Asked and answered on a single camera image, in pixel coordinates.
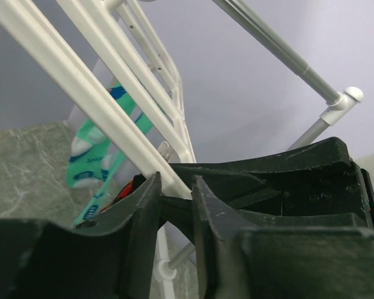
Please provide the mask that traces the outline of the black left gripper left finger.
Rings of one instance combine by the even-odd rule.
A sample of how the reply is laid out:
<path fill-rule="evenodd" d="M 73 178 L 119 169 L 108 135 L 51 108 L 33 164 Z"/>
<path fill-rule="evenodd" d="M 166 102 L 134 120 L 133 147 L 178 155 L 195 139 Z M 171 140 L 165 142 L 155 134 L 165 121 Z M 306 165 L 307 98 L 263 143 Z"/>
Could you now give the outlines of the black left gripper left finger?
<path fill-rule="evenodd" d="M 161 176 L 74 229 L 0 219 L 0 298 L 148 298 Z"/>

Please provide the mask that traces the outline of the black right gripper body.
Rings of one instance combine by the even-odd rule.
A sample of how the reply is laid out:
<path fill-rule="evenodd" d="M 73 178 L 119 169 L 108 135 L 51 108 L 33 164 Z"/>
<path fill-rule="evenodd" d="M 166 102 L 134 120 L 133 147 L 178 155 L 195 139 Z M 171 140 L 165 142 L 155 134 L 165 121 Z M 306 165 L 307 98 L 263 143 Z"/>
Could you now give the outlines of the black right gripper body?
<path fill-rule="evenodd" d="M 353 163 L 347 170 L 291 187 L 282 193 L 282 216 L 353 213 L 374 229 L 374 190 L 367 170 Z"/>

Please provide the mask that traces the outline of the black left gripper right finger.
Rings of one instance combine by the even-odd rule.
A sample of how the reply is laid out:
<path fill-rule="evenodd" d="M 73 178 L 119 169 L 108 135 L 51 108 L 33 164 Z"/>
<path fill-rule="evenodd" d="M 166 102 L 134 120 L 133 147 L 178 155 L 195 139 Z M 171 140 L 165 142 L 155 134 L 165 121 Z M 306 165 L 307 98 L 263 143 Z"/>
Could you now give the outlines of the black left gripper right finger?
<path fill-rule="evenodd" d="M 200 298 L 374 298 L 374 230 L 257 226 L 193 179 Z"/>

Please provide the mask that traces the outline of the red black argyle sock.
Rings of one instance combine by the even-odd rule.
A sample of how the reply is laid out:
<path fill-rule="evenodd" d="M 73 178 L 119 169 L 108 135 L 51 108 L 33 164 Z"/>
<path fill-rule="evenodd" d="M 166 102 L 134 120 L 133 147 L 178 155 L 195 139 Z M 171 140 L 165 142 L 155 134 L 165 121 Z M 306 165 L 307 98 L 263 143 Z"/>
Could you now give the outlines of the red black argyle sock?
<path fill-rule="evenodd" d="M 113 199 L 112 202 L 110 202 L 108 205 L 106 205 L 100 212 L 105 212 L 107 209 L 115 205 L 116 203 L 120 202 L 121 200 L 125 199 L 127 196 L 129 196 L 131 193 L 136 191 L 144 182 L 145 177 L 142 174 L 137 174 L 133 177 L 133 179 L 122 188 L 122 190 L 118 193 L 118 195 Z"/>

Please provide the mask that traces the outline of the teal patterned sock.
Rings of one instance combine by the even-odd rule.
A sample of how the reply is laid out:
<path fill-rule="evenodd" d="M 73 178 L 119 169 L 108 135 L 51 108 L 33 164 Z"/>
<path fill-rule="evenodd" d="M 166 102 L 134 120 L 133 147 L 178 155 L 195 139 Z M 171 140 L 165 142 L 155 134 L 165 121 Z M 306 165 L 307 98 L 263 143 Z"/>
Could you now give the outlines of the teal patterned sock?
<path fill-rule="evenodd" d="M 91 161 L 97 162 L 97 165 L 92 170 L 77 173 L 77 179 L 82 179 L 86 183 L 86 179 L 93 180 L 95 183 L 102 183 L 100 189 L 93 195 L 93 198 L 80 212 L 77 218 L 73 221 L 73 226 L 80 224 L 82 221 L 93 218 L 103 206 L 107 191 L 112 177 L 117 172 L 118 168 L 125 160 L 125 156 L 117 151 L 114 154 L 107 155 L 102 159 L 91 158 Z"/>
<path fill-rule="evenodd" d="M 130 116 L 137 107 L 133 98 L 121 86 L 119 82 L 113 83 L 108 88 L 109 94 L 123 111 Z M 135 120 L 136 126 L 146 135 L 152 128 L 153 124 L 149 118 L 141 112 Z M 85 120 L 77 131 L 71 143 L 71 154 L 69 164 L 65 174 L 65 181 L 69 187 L 86 187 L 95 183 L 93 180 L 77 179 L 77 173 L 92 170 L 96 167 L 97 162 L 91 161 L 91 158 L 102 159 L 103 157 L 113 154 L 109 153 L 111 141 L 89 118 Z"/>

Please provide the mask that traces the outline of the white clip sock hanger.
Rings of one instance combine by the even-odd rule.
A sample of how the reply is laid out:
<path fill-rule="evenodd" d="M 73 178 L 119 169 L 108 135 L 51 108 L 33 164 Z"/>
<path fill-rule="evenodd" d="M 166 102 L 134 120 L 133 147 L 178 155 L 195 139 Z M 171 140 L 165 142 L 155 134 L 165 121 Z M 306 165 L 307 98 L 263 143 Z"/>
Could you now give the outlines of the white clip sock hanger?
<path fill-rule="evenodd" d="M 178 69 L 137 1 L 59 1 L 113 76 L 107 87 L 32 1 L 0 1 L 0 25 L 167 196 L 191 198 L 170 166 L 193 163 Z"/>

